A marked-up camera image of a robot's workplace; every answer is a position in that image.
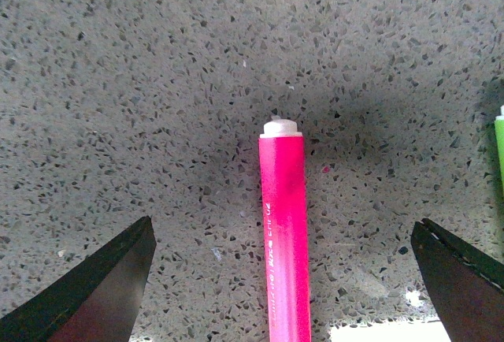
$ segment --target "terrazzo countertop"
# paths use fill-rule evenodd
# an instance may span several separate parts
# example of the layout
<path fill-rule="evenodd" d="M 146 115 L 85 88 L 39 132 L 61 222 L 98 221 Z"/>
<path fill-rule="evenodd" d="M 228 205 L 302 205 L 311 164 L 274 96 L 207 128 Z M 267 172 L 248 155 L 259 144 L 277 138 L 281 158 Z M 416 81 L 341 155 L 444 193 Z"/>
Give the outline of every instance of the terrazzo countertop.
<path fill-rule="evenodd" d="M 503 259 L 503 5 L 0 0 L 0 313 L 149 215 L 132 341 L 267 340 L 257 138 L 280 115 L 306 137 L 313 340 L 435 317 L 415 221 Z"/>

